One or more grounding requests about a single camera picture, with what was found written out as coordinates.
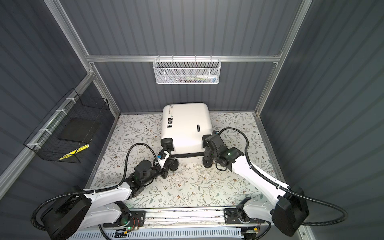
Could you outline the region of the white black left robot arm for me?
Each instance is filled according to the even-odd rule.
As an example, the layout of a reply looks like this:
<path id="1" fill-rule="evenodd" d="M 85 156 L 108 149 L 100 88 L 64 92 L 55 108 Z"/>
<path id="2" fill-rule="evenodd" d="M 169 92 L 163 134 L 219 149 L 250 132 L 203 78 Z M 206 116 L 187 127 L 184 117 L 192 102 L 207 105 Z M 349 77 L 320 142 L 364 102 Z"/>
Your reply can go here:
<path id="1" fill-rule="evenodd" d="M 176 159 L 166 160 L 158 169 L 144 160 L 135 171 L 117 185 L 82 190 L 75 186 L 68 192 L 40 204 L 31 216 L 34 227 L 46 231 L 52 240 L 66 240 L 76 231 L 104 224 L 132 231 L 143 223 L 134 216 L 125 201 L 139 195 L 157 177 L 166 178 L 179 167 Z"/>

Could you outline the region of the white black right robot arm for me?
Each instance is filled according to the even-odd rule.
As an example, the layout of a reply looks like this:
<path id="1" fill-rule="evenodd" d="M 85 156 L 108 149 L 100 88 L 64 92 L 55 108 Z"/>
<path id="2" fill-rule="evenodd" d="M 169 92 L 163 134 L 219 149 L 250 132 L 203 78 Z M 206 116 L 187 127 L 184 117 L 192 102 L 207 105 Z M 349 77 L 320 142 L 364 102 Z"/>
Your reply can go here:
<path id="1" fill-rule="evenodd" d="M 216 163 L 241 176 L 259 190 L 267 203 L 261 204 L 250 197 L 237 205 L 235 215 L 242 223 L 260 219 L 273 223 L 284 235 L 291 237 L 309 216 L 309 208 L 304 199 L 283 191 L 289 185 L 270 176 L 252 164 L 247 150 L 228 148 L 218 133 L 207 135 L 203 146 L 204 166 Z"/>

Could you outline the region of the white hard-shell suitcase black lining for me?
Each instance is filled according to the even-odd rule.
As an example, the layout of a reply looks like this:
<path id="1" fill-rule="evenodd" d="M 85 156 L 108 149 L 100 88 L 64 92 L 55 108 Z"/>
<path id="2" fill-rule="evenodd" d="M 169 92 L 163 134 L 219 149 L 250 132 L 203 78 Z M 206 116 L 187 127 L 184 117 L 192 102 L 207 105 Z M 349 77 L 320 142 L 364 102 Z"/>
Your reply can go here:
<path id="1" fill-rule="evenodd" d="M 206 104 L 189 103 L 165 106 L 163 108 L 161 147 L 162 150 L 170 153 L 165 165 L 171 164 L 173 159 L 204 156 L 205 139 L 213 131 Z"/>

